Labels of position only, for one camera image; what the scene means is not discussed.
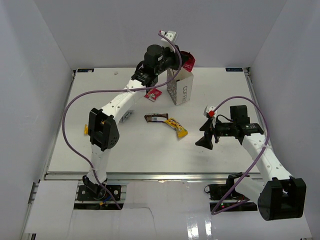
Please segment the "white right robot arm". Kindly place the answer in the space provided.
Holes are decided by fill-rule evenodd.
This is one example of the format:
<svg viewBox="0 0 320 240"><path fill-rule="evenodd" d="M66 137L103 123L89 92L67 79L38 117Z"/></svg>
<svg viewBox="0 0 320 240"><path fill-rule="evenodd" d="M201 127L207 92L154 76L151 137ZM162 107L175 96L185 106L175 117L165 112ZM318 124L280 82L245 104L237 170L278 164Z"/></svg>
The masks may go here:
<svg viewBox="0 0 320 240"><path fill-rule="evenodd" d="M306 183L302 178L295 178L280 163L268 139L257 123L220 122L209 118L201 127L204 133L195 144L212 150L213 144L221 137L234 137L249 153L263 179L261 186L252 180L249 172L231 174L226 180L225 194L236 200L244 195L257 205L257 209L266 221L301 218L304 213Z"/></svg>

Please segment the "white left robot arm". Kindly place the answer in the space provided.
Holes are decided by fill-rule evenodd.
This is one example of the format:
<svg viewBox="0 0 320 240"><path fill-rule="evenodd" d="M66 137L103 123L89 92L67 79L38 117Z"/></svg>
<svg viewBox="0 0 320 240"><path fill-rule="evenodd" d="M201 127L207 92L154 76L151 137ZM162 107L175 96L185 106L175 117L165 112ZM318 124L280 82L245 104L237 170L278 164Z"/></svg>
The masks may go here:
<svg viewBox="0 0 320 240"><path fill-rule="evenodd" d="M107 163L111 149L117 144L120 134L118 123L123 115L144 97L150 87L158 83L158 76L168 69L178 70L189 60L184 51L174 51L170 47L153 44L147 47L144 59L124 88L109 103L100 109L93 108L89 113L88 135L91 143L91 168L82 181L88 193L99 200L105 196L106 187L101 184L107 180Z"/></svg>

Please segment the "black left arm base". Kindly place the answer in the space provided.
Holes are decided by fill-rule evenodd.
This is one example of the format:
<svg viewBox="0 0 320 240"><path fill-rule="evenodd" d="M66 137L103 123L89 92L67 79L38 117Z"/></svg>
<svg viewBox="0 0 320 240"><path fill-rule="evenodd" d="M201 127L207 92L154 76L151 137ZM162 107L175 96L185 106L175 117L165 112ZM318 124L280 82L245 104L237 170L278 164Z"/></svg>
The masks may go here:
<svg viewBox="0 0 320 240"><path fill-rule="evenodd" d="M121 210L122 186L108 185L106 182L99 184L93 183L84 175L82 184L77 188L74 202L75 210Z"/></svg>

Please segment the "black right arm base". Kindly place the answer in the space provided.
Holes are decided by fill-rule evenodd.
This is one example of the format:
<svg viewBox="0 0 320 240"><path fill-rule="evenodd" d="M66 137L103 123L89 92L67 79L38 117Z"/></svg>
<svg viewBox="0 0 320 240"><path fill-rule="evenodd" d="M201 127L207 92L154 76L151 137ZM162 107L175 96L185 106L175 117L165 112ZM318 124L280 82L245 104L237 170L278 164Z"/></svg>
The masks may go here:
<svg viewBox="0 0 320 240"><path fill-rule="evenodd" d="M240 178L241 175L241 172L230 174L227 177L225 183L208 184L204 187L203 191L209 195L209 199L211 201L209 203L211 211L217 205L219 200L224 196L224 194L229 190L229 188L236 182L236 180ZM238 203L241 203L241 205L238 205L232 209L228 209L227 212L253 212L258 210L255 203L249 201L249 199L243 194L240 194L233 190L233 192L226 197L225 202L222 202L218 206L216 211L223 210Z"/></svg>

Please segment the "yellow M&M's packet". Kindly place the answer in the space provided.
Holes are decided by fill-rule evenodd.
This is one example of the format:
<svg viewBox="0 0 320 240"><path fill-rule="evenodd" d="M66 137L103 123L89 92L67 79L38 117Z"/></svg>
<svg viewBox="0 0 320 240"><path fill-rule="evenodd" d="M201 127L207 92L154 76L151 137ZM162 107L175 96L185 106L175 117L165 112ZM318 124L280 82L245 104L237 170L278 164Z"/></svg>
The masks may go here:
<svg viewBox="0 0 320 240"><path fill-rule="evenodd" d="M188 131L176 119L171 117L165 120L164 123L175 130L179 139L188 135Z"/></svg>

